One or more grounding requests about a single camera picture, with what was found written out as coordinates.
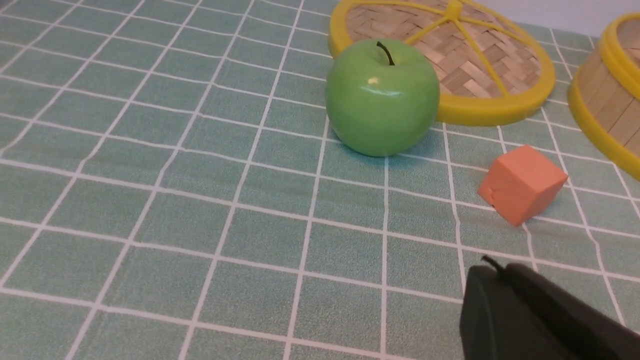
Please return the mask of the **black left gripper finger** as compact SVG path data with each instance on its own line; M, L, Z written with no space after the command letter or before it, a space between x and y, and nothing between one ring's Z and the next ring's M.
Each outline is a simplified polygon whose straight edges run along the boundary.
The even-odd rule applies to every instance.
M467 360L637 360L640 337L521 263L487 255L466 276Z

